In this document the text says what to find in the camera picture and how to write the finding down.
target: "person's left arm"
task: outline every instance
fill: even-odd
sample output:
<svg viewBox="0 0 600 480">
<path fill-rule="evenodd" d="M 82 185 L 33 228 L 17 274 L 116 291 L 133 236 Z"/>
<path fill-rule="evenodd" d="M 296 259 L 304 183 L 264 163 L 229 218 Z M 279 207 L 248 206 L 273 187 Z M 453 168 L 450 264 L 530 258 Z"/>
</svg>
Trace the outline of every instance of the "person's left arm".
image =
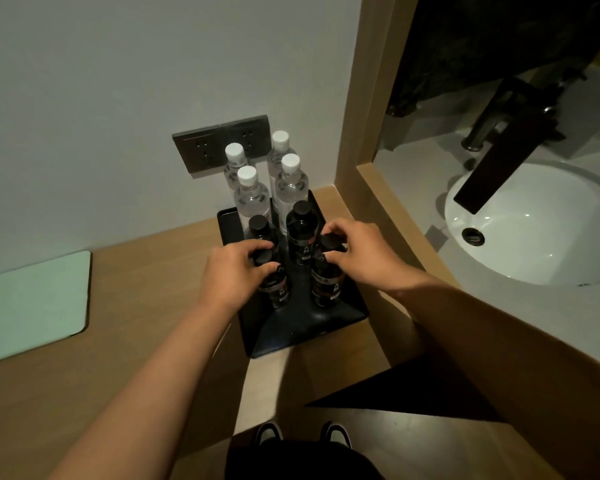
<svg viewBox="0 0 600 480">
<path fill-rule="evenodd" d="M 271 246 L 250 240 L 211 252 L 198 303 L 66 453 L 51 479 L 167 475 L 209 357 L 232 316 L 277 268 L 254 267 L 248 256 Z"/>
</svg>

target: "bottle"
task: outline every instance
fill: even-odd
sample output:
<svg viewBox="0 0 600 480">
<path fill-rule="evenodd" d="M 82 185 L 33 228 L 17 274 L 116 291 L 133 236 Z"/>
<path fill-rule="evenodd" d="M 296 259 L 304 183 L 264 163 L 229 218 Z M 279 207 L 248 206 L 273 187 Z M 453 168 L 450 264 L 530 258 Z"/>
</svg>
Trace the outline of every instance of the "bottle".
<svg viewBox="0 0 600 480">
<path fill-rule="evenodd" d="M 238 170 L 247 165 L 247 157 L 244 155 L 244 148 L 240 143 L 231 143 L 224 149 L 227 164 L 224 167 L 224 177 L 226 183 L 232 192 L 238 190 L 240 182 L 238 181 Z"/>
<path fill-rule="evenodd" d="M 245 239 L 262 239 L 264 241 L 273 242 L 273 259 L 278 261 L 278 245 L 280 240 L 278 238 L 278 230 L 272 228 L 271 223 L 264 216 L 254 216 L 249 219 L 249 229 Z"/>
<path fill-rule="evenodd" d="M 238 209 L 242 231 L 249 228 L 249 219 L 264 216 L 269 220 L 269 191 L 258 181 L 258 172 L 252 166 L 243 166 L 238 170 L 240 186 L 233 194 Z"/>
<path fill-rule="evenodd" d="M 270 249 L 258 250 L 252 254 L 253 264 L 262 266 L 273 261 L 273 252 Z M 267 295 L 274 308 L 286 305 L 289 301 L 290 293 L 287 282 L 287 272 L 285 267 L 280 265 L 260 283 L 258 290 Z"/>
<path fill-rule="evenodd" d="M 282 157 L 288 153 L 295 153 L 295 151 L 289 148 L 289 133 L 286 131 L 276 131 L 271 135 L 271 151 L 267 156 L 272 203 L 271 221 L 276 227 L 280 227 L 278 223 L 278 202 L 276 201 L 276 177 L 282 171 Z"/>
<path fill-rule="evenodd" d="M 278 220 L 280 231 L 287 234 L 287 215 L 299 200 L 309 195 L 309 178 L 300 170 L 300 157 L 289 153 L 282 157 L 282 171 L 276 178 L 276 197 L 278 199 Z"/>
<path fill-rule="evenodd" d="M 318 216 L 305 200 L 296 202 L 287 215 L 289 257 L 296 264 L 311 262 L 311 251 L 318 231 Z"/>
<path fill-rule="evenodd" d="M 324 253 L 345 252 L 342 236 L 328 233 L 320 236 L 311 261 L 311 300 L 323 308 L 334 306 L 340 297 L 344 272 L 339 266 L 327 262 Z"/>
</svg>

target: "sink overflow hole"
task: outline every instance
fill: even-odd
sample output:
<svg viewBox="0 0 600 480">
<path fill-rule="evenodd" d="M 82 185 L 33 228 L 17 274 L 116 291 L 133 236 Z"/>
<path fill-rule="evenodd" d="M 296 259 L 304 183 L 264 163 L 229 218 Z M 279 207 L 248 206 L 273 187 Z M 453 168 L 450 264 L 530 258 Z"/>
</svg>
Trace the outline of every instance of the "sink overflow hole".
<svg viewBox="0 0 600 480">
<path fill-rule="evenodd" d="M 471 244 L 472 246 L 481 246 L 484 244 L 484 234 L 473 227 L 467 227 L 463 229 L 462 238 L 465 242 Z"/>
</svg>

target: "black pants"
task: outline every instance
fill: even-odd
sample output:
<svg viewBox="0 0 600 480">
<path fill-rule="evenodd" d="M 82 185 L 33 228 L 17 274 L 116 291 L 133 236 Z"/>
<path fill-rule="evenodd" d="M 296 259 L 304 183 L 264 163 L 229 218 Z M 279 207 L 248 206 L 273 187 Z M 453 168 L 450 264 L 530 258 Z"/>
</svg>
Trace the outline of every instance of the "black pants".
<svg viewBox="0 0 600 480">
<path fill-rule="evenodd" d="M 229 450 L 224 477 L 382 478 L 373 463 L 339 443 L 268 440 Z"/>
</svg>

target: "white bottle cap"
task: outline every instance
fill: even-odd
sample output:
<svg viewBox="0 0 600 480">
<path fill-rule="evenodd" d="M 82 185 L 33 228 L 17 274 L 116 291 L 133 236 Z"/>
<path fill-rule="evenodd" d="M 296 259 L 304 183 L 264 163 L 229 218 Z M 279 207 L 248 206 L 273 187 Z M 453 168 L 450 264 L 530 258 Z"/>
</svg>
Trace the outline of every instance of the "white bottle cap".
<svg viewBox="0 0 600 480">
<path fill-rule="evenodd" d="M 279 152 L 286 152 L 289 149 L 289 133 L 286 131 L 276 131 L 271 135 L 271 144 Z"/>
<path fill-rule="evenodd" d="M 238 170 L 238 181 L 240 185 L 250 187 L 258 181 L 258 171 L 255 167 L 243 166 Z"/>
<path fill-rule="evenodd" d="M 224 149 L 226 159 L 231 163 L 242 163 L 247 157 L 244 156 L 244 148 L 240 143 L 229 143 Z"/>
<path fill-rule="evenodd" d="M 282 157 L 282 171 L 293 173 L 300 168 L 300 157 L 295 153 L 288 153 Z"/>
</svg>

